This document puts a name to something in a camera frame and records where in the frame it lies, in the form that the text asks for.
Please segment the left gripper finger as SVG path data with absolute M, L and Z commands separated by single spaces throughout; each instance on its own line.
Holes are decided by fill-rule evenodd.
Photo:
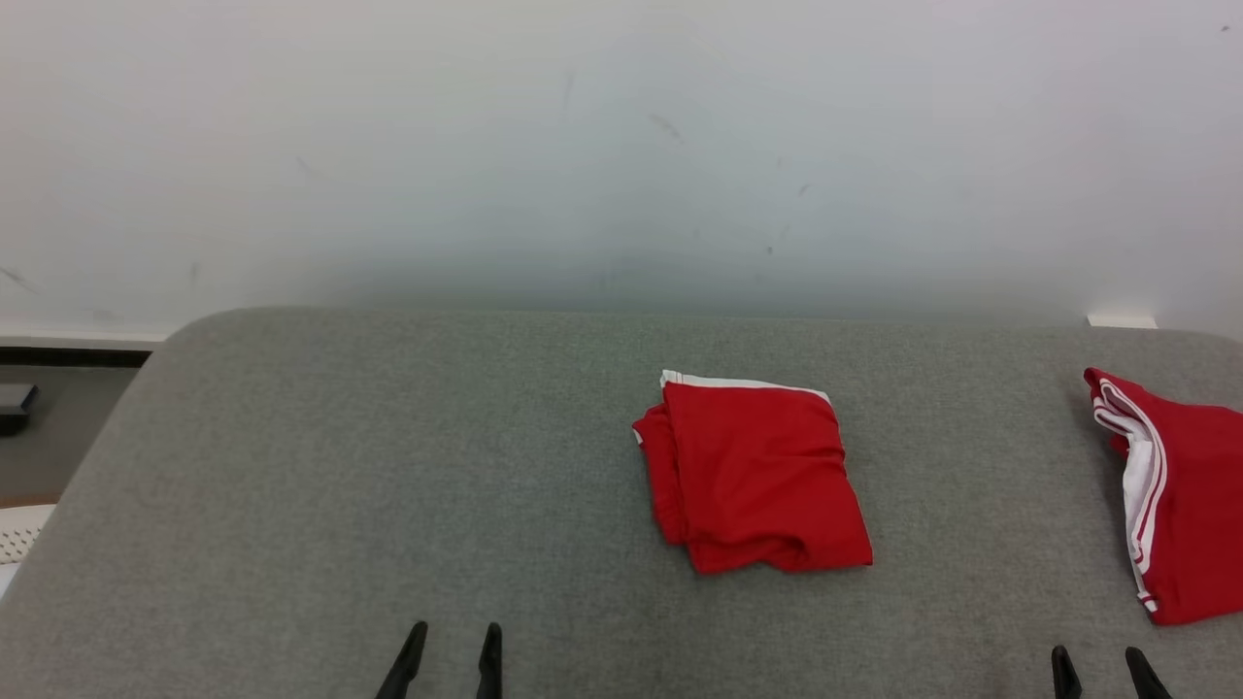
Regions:
M 416 679 L 421 664 L 423 646 L 425 646 L 429 624 L 419 619 L 405 638 L 400 650 L 387 670 L 385 680 L 375 694 L 375 699 L 405 699 L 410 684 Z
M 486 628 L 479 655 L 479 689 L 476 699 L 503 698 L 503 632 L 497 622 Z

